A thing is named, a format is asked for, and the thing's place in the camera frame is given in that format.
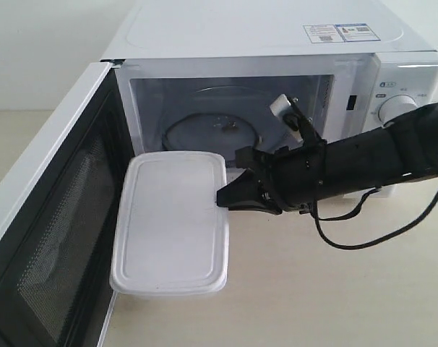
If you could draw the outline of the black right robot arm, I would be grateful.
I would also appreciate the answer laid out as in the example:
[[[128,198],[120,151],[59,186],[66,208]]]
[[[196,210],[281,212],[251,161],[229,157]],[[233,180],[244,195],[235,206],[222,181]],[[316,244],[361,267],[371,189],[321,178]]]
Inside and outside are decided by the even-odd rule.
[[[314,201],[438,176],[438,103],[331,143],[294,102],[283,112],[283,123],[300,131],[302,146],[273,153],[237,150],[236,166],[244,172],[218,190],[218,206],[304,214]]]

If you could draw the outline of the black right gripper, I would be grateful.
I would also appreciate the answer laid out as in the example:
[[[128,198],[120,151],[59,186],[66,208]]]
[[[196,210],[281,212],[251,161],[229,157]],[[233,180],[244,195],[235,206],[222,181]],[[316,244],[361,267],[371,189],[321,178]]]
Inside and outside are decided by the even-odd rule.
[[[252,146],[235,151],[235,166],[244,172],[216,193],[216,205],[229,211],[280,215],[303,210],[323,180],[327,142],[282,147],[266,153]]]

